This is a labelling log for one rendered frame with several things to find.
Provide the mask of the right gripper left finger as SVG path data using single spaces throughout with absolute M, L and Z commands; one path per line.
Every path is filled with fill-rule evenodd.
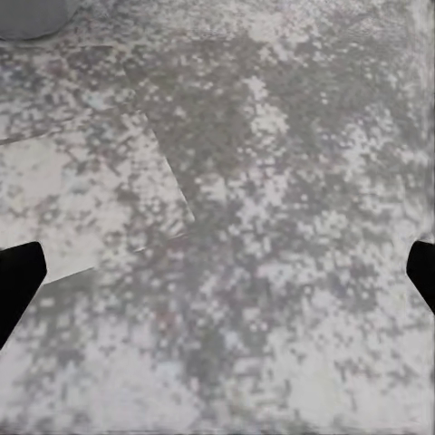
M 0 350 L 46 275 L 40 242 L 0 251 Z

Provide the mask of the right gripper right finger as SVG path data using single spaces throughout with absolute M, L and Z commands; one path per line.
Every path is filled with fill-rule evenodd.
M 435 314 L 435 245 L 415 241 L 408 257 L 406 273 Z

